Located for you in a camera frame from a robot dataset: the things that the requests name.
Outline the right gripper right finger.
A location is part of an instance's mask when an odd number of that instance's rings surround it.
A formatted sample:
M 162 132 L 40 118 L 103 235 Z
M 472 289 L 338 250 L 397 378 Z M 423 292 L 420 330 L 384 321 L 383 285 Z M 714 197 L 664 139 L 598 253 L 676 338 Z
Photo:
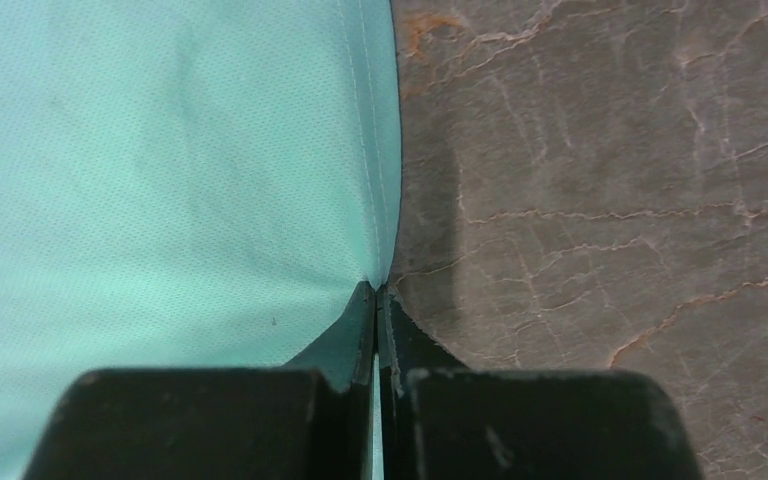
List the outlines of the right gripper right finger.
M 680 415 L 627 370 L 476 370 L 377 294 L 387 479 L 698 479 Z

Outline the teal t-shirt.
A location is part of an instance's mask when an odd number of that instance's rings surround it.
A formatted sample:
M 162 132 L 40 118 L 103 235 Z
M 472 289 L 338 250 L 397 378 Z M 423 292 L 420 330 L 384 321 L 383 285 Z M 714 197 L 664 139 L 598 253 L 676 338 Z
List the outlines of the teal t-shirt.
M 387 1 L 0 1 L 0 479 L 83 372 L 289 360 L 400 200 Z

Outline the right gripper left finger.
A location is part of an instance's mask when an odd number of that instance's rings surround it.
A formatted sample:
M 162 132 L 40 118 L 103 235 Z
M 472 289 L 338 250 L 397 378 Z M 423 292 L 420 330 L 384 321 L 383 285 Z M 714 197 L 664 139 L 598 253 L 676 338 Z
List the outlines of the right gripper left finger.
M 368 479 L 376 294 L 269 368 L 89 371 L 61 396 L 28 479 Z

